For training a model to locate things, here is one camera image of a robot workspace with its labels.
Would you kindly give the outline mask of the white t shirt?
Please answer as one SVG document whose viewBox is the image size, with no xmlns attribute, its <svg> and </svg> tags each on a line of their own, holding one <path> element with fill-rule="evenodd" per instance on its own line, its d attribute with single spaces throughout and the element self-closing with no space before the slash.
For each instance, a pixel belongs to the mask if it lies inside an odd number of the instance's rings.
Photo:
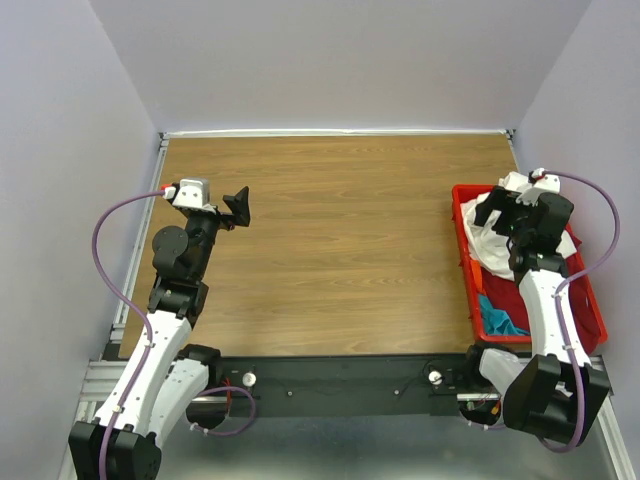
<svg viewBox="0 0 640 480">
<path fill-rule="evenodd" d="M 476 207 L 487 198 L 493 186 L 495 185 L 457 185 L 458 203 L 460 204 L 457 208 L 461 213 L 462 227 L 467 238 L 471 259 L 478 261 L 493 276 L 513 282 L 514 275 L 508 264 L 507 237 L 498 235 L 492 229 L 500 212 L 492 212 L 485 226 L 474 225 Z M 504 178 L 500 178 L 497 186 L 518 193 L 524 193 L 531 188 L 525 175 L 513 171 Z M 557 252 L 564 259 L 568 259 L 577 253 L 577 247 L 578 240 L 573 240 L 569 232 L 565 230 L 562 233 Z"/>
</svg>

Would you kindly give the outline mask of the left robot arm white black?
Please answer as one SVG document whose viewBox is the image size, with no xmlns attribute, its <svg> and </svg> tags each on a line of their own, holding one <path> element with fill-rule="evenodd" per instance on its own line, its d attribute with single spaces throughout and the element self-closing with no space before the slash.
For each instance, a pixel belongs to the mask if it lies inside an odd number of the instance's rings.
<svg viewBox="0 0 640 480">
<path fill-rule="evenodd" d="M 245 397 L 248 418 L 257 404 L 249 390 L 230 384 L 218 350 L 186 340 L 201 314 L 209 288 L 203 278 L 219 231 L 247 227 L 249 189 L 223 198 L 227 211 L 211 204 L 209 183 L 185 178 L 155 191 L 186 218 L 152 241 L 156 277 L 145 310 L 130 308 L 143 321 L 133 354 L 110 395 L 89 421 L 78 421 L 68 445 L 79 479 L 154 479 L 163 444 L 189 404 L 220 394 Z"/>
</svg>

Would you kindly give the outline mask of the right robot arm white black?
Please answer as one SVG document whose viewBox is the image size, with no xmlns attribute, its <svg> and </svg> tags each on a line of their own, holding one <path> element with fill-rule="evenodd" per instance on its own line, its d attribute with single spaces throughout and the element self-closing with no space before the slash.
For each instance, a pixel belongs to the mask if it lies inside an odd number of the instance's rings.
<svg viewBox="0 0 640 480">
<path fill-rule="evenodd" d="M 490 385 L 500 394 L 507 428 L 537 437 L 555 453 L 582 444 L 610 391 L 607 374 L 593 367 L 580 341 L 569 300 L 575 278 L 557 251 L 573 209 L 553 191 L 526 201 L 501 186 L 478 205 L 477 226 L 499 214 L 493 229 L 507 240 L 508 265 L 529 320 L 532 357 L 521 363 L 504 347 L 477 343 L 459 370 L 467 389 L 480 392 Z"/>
</svg>

